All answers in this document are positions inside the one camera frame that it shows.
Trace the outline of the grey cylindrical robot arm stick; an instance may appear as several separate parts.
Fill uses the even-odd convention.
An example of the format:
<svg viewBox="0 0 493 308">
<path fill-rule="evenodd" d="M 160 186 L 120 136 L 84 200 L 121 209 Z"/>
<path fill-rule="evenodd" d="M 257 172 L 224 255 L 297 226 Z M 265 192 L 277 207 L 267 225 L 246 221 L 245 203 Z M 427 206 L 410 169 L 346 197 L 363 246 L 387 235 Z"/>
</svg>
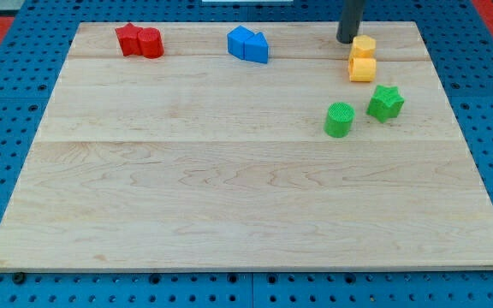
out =
<svg viewBox="0 0 493 308">
<path fill-rule="evenodd" d="M 336 39 L 343 44 L 351 44 L 358 34 L 362 21 L 366 0 L 344 0 L 341 18 L 338 24 Z"/>
</svg>

